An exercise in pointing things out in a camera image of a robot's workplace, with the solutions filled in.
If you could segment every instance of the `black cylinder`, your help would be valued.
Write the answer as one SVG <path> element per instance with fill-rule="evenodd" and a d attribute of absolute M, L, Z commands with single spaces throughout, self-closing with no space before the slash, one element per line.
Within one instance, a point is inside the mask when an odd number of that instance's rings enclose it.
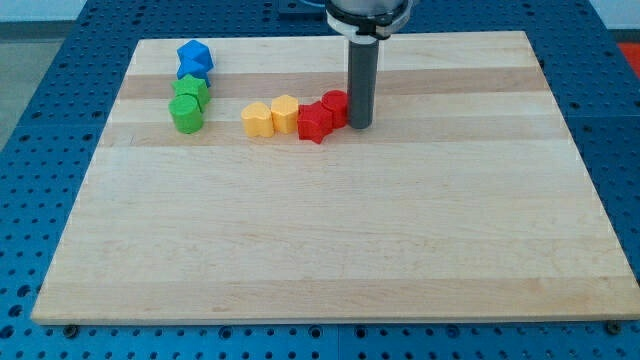
<path fill-rule="evenodd" d="M 349 125 L 366 129 L 373 122 L 373 99 L 378 73 L 379 42 L 349 42 Z"/>

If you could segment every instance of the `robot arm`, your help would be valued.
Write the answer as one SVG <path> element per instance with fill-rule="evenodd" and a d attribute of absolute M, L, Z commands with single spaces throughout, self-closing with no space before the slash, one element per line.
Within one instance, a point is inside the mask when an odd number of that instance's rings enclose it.
<path fill-rule="evenodd" d="M 349 125 L 373 121 L 379 41 L 408 21 L 417 0 L 326 0 L 327 22 L 349 40 Z"/>

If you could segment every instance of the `blue block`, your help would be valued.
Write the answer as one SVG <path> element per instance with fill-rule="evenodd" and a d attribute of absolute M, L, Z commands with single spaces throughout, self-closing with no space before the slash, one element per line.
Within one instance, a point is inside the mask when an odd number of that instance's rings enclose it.
<path fill-rule="evenodd" d="M 191 74 L 193 77 L 198 79 L 203 79 L 207 83 L 207 87 L 211 86 L 209 77 L 207 76 L 207 69 L 199 62 L 190 59 L 182 60 L 182 62 L 180 63 L 180 67 L 178 68 L 178 73 L 176 75 L 178 76 L 178 79 L 182 79 L 187 74 Z"/>
<path fill-rule="evenodd" d="M 180 61 L 184 61 L 185 59 L 196 61 L 202 64 L 206 71 L 209 71 L 215 67 L 213 63 L 213 58 L 211 58 L 211 52 L 209 52 L 209 48 L 207 45 L 197 41 L 191 40 L 188 43 L 182 45 L 178 49 L 178 58 Z"/>

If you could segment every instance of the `wood grain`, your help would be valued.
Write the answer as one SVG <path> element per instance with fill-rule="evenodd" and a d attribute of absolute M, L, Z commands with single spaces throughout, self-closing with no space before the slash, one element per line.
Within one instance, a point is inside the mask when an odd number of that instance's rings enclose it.
<path fill-rule="evenodd" d="M 344 88 L 342 39 L 202 41 L 217 69 L 193 135 L 166 110 L 183 40 L 139 43 L 37 322 L 640 318 L 640 289 L 523 33 L 394 36 L 374 125 L 322 145 L 249 139 L 239 113 Z"/>

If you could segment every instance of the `blue perforated table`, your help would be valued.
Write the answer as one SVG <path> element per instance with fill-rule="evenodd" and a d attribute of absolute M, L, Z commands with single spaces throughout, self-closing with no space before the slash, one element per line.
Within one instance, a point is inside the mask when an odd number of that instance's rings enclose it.
<path fill-rule="evenodd" d="M 80 327 L 77 334 L 31 322 L 137 41 L 331 34 L 322 16 L 279 14 L 279 5 L 87 2 L 0 155 L 0 359 L 640 358 L 640 322 Z M 486 30 L 527 32 L 640 277 L 640 84 L 615 43 L 586 0 L 422 1 L 405 28 Z"/>

